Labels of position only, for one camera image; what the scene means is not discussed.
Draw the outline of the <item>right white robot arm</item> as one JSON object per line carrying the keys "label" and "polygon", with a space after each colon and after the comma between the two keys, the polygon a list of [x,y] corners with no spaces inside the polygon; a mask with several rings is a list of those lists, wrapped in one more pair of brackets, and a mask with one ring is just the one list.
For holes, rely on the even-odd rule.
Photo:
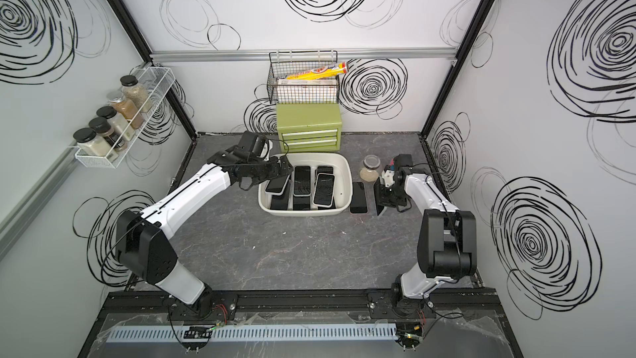
{"label": "right white robot arm", "polygon": [[433,176],[418,170],[410,154],[399,154],[374,182],[376,212],[417,208],[422,215],[417,261],[392,285],[392,306],[432,306],[430,296],[444,284],[458,283],[477,270],[475,216],[451,203]]}

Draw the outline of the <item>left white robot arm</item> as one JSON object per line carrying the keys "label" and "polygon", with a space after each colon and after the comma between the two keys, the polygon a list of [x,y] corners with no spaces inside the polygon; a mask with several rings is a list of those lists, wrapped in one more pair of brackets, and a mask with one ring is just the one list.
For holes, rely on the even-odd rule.
{"label": "left white robot arm", "polygon": [[273,156],[265,136],[242,134],[234,146],[211,156],[188,181],[140,212],[124,211],[116,223],[114,258],[140,280],[168,293],[198,318],[214,309],[211,289],[180,263],[171,238],[216,195],[248,180],[251,189],[289,177],[293,167],[286,154]]}

